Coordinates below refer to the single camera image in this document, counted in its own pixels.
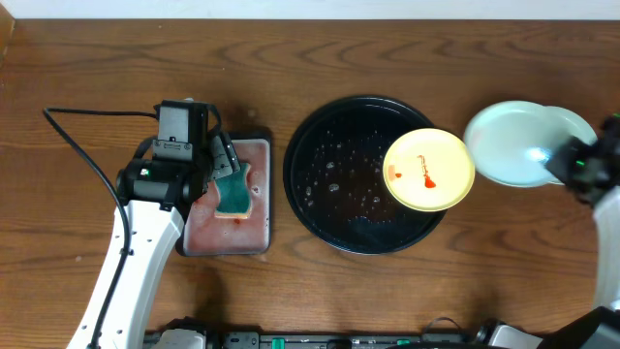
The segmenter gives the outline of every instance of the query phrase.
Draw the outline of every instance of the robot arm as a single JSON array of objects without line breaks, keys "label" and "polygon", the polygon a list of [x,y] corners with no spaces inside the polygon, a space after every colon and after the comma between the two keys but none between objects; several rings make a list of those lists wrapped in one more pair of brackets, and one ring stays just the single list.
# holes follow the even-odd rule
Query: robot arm
[{"label": "robot arm", "polygon": [[[192,203],[206,192],[208,181],[240,169],[233,144],[221,131],[221,119],[213,106],[191,100],[163,101],[155,109],[157,115],[44,110],[47,121],[100,175],[118,205],[108,254],[69,348],[141,348],[162,270],[182,236]],[[159,134],[142,142],[120,171],[116,193],[92,159],[51,118],[51,111],[156,117]],[[207,131],[210,113],[217,124]],[[150,145],[152,159],[143,159]],[[167,336],[174,339],[167,348],[176,344],[181,348],[204,347],[204,335],[197,332],[178,329]]]},{"label": "robot arm", "polygon": [[[114,290],[104,320],[102,348],[141,348],[144,330],[164,264],[181,236],[184,221],[176,208],[160,210],[160,204],[130,201],[125,207],[132,232],[131,250]],[[84,349],[95,323],[123,248],[123,223],[115,213],[108,254],[86,312],[68,348]]]},{"label": "robot arm", "polygon": [[620,310],[620,187],[614,187],[595,206],[599,233],[599,266],[594,306]]}]

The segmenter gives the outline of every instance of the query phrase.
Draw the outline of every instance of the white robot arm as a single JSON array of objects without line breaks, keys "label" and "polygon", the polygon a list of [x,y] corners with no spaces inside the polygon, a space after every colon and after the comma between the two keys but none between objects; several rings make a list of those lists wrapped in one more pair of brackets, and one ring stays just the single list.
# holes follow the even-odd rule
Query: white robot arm
[{"label": "white robot arm", "polygon": [[[164,211],[157,203],[132,200],[125,211],[131,249],[100,330],[102,348],[141,348],[162,270],[184,226],[176,208]],[[84,349],[90,343],[122,248],[123,223],[117,209],[106,260],[68,348]]]},{"label": "white robot arm", "polygon": [[615,187],[594,208],[599,236],[599,266],[594,306],[620,310],[620,187]]}]

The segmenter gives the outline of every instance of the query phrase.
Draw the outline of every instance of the green connector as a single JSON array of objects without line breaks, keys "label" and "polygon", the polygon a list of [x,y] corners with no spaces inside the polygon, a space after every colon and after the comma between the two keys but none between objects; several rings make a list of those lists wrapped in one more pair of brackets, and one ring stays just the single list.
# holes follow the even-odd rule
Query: green connector
[{"label": "green connector", "polygon": [[271,340],[271,349],[284,349],[284,338],[273,338]]}]

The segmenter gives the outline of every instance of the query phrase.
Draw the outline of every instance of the white plate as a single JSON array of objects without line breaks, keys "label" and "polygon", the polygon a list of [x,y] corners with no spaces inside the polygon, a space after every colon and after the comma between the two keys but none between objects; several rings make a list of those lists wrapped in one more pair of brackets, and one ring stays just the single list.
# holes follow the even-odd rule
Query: white plate
[{"label": "white plate", "polygon": [[571,136],[586,143],[596,140],[592,127],[572,111],[508,101],[474,116],[464,142],[482,175],[504,185],[536,187],[561,184],[544,163]]}]

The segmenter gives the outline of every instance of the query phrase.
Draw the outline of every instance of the cable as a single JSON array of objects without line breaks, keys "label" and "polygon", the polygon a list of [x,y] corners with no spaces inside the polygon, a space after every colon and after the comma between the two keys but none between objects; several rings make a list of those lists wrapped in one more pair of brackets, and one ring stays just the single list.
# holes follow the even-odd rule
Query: cable
[{"label": "cable", "polygon": [[461,329],[460,326],[458,326],[458,324],[454,320],[450,319],[449,317],[442,316],[442,317],[436,318],[435,320],[431,321],[428,325],[426,325],[426,327],[424,328],[424,331],[422,331],[422,337],[424,337],[424,335],[428,333],[428,331],[430,331],[430,329],[433,326],[435,326],[438,322],[441,322],[441,321],[449,321],[453,323],[458,328],[458,334],[463,335],[463,330]]},{"label": "cable", "polygon": [[151,136],[149,138],[145,138],[142,142],[140,142],[138,145],[138,149],[136,149],[136,152],[134,153],[134,159],[141,159],[155,140],[157,140],[157,136]]},{"label": "cable", "polygon": [[104,303],[101,306],[101,310],[99,311],[99,316],[97,317],[97,322],[95,324],[95,329],[93,330],[93,336],[90,340],[90,344],[88,344],[88,348],[99,349],[99,333],[101,332],[101,327],[104,325],[104,320],[106,318],[106,313],[108,312],[109,303],[111,302],[112,296],[114,295],[114,290],[116,289],[116,285],[118,284],[118,279],[120,278],[120,274],[123,271],[123,267],[125,266],[125,261],[127,260],[127,256],[130,254],[130,245],[131,245],[131,234],[129,232],[129,219],[127,218],[127,213],[125,212],[125,208],[120,204],[120,200],[116,191],[114,190],[114,186],[106,177],[106,174],[97,166],[97,164],[93,161],[93,159],[86,154],[86,152],[65,132],[65,130],[56,123],[56,121],[51,117],[51,112],[63,112],[63,113],[76,113],[76,114],[88,114],[88,115],[110,115],[110,116],[148,116],[157,119],[157,115],[151,112],[142,112],[142,111],[86,111],[86,110],[72,110],[72,109],[63,109],[63,108],[45,108],[43,109],[43,115],[46,117],[47,122],[51,125],[51,127],[56,130],[58,135],[62,137],[65,142],[67,142],[73,150],[76,151],[77,155],[79,155],[88,166],[97,174],[99,179],[104,183],[109,193],[112,195],[114,199],[114,203],[116,207],[118,207],[118,211],[120,213],[120,218],[123,222],[123,230],[124,230],[124,241],[123,241],[123,249],[120,251],[120,260],[118,261],[118,266],[116,267],[116,271],[114,272],[114,276],[112,277],[112,281],[109,284],[108,293],[106,294],[106,298],[104,299]]},{"label": "cable", "polygon": [[213,126],[213,128],[211,128],[211,130],[209,130],[206,133],[206,136],[208,138],[213,138],[217,136],[222,130],[222,116],[220,116],[220,113],[217,111],[217,108],[215,108],[215,106],[213,105],[206,105],[206,109],[213,113],[213,116],[215,116],[215,121],[217,121],[215,126]]}]

